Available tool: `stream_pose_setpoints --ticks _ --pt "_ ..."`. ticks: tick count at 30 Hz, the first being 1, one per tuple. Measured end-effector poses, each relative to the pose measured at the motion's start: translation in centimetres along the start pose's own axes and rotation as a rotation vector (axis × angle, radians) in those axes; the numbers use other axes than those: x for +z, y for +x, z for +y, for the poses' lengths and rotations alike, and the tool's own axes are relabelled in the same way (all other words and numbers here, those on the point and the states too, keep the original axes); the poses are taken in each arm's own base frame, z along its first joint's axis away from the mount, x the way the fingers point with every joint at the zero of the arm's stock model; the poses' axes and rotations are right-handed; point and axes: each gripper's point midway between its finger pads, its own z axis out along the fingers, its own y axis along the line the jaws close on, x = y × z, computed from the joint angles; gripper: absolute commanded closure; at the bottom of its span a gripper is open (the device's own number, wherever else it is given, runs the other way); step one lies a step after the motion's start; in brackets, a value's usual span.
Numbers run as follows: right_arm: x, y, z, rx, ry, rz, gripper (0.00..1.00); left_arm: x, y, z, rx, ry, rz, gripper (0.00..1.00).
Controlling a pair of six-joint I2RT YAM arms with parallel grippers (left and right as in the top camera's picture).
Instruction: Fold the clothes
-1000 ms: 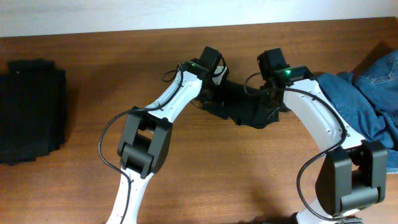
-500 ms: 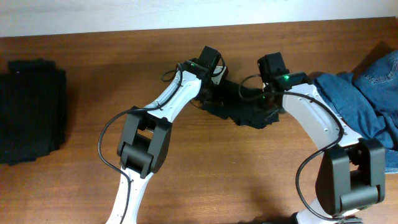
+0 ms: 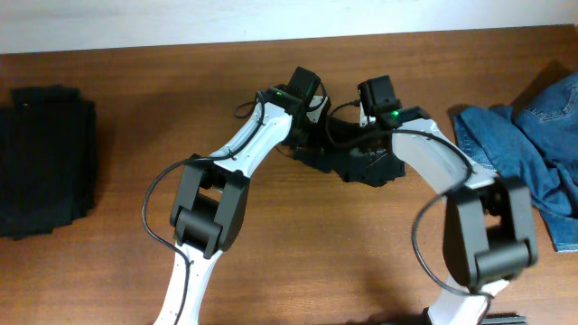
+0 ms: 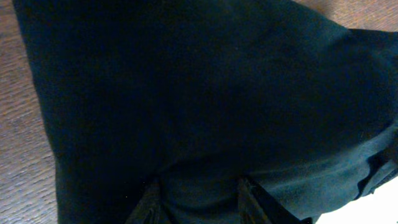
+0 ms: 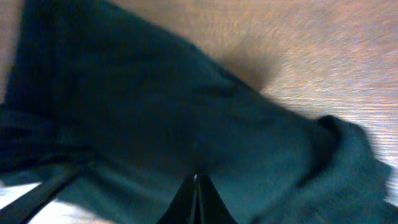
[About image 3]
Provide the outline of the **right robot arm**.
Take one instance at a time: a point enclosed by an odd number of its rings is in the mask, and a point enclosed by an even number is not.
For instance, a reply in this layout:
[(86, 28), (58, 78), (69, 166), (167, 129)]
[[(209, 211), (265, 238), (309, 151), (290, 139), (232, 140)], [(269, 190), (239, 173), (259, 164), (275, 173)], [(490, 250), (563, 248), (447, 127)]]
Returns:
[[(525, 324), (516, 313), (490, 314), (495, 296), (537, 261), (536, 229), (526, 184), (474, 162), (453, 144), (420, 107), (404, 108), (390, 77), (359, 83), (365, 116), (376, 120), (378, 136), (391, 140), (393, 154), (434, 189), (419, 210), (411, 243), (425, 273), (441, 287), (421, 314), (401, 316), (397, 324)], [(439, 279), (417, 243), (418, 226), (429, 208), (445, 203), (443, 260), (449, 272)]]

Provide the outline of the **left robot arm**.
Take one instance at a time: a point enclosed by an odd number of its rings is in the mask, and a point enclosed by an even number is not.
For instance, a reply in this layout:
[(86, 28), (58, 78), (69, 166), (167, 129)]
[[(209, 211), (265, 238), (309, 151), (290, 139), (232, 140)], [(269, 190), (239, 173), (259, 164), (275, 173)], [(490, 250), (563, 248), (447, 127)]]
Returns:
[(211, 273), (243, 225), (250, 178), (278, 144), (303, 141), (309, 112), (328, 104), (321, 79), (303, 67), (285, 85), (258, 91), (245, 124), (207, 157), (180, 163), (169, 223), (175, 259), (158, 324), (196, 324)]

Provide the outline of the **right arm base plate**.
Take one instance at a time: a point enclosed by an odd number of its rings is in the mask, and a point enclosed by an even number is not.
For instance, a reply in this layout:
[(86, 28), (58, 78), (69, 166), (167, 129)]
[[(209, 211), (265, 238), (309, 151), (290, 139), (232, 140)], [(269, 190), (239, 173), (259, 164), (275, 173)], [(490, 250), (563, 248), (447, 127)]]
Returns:
[(527, 325), (527, 318), (519, 315), (492, 315), (485, 318), (481, 325)]

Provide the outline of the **black t-shirt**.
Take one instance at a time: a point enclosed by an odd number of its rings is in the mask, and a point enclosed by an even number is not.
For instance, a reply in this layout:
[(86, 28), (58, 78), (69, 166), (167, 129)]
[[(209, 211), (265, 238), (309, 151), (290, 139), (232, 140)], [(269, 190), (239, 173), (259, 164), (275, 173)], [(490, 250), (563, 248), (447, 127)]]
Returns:
[(336, 172), (345, 182), (371, 187), (381, 187), (406, 175), (405, 163), (390, 152), (387, 141), (375, 144), (369, 139), (351, 148), (336, 147), (336, 143), (367, 134), (370, 128), (332, 117), (332, 139), (328, 139), (325, 121), (329, 110), (328, 107), (318, 110), (318, 120), (308, 123), (304, 136), (290, 135), (282, 141), (282, 146), (291, 150), (291, 158), (320, 172)]

